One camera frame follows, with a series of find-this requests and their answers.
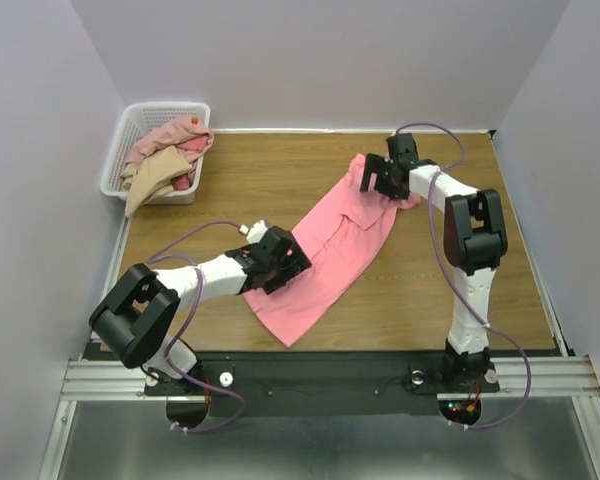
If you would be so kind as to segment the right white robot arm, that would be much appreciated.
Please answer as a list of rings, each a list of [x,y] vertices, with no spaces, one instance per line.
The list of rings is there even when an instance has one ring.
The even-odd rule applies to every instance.
[[[434,244],[440,266],[454,295],[452,323],[437,380],[452,390],[480,381],[492,370],[488,338],[490,291],[508,238],[500,195],[468,186],[430,159],[419,156],[410,133],[386,139],[388,154],[365,157],[360,190],[371,189],[392,199],[416,194],[427,201],[429,226],[433,210],[443,214],[443,238]]]

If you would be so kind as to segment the bright pink t shirt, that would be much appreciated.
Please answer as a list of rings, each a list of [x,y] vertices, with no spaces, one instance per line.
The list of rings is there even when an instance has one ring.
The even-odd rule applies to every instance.
[[[243,298],[264,327],[283,345],[295,344],[327,312],[379,254],[399,211],[420,203],[411,194],[390,199],[361,192],[365,158],[359,154],[344,176],[293,228],[311,267],[281,289]]]

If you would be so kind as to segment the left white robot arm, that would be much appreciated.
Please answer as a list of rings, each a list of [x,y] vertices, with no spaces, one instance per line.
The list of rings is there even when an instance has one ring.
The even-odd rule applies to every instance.
[[[190,324],[204,301],[248,292],[270,295],[312,263],[293,234],[265,221],[234,224],[243,246],[198,263],[167,246],[129,267],[89,318],[91,330],[128,369],[145,376],[150,396],[223,395],[236,398],[233,376],[210,382],[194,350],[169,332],[179,312]]]

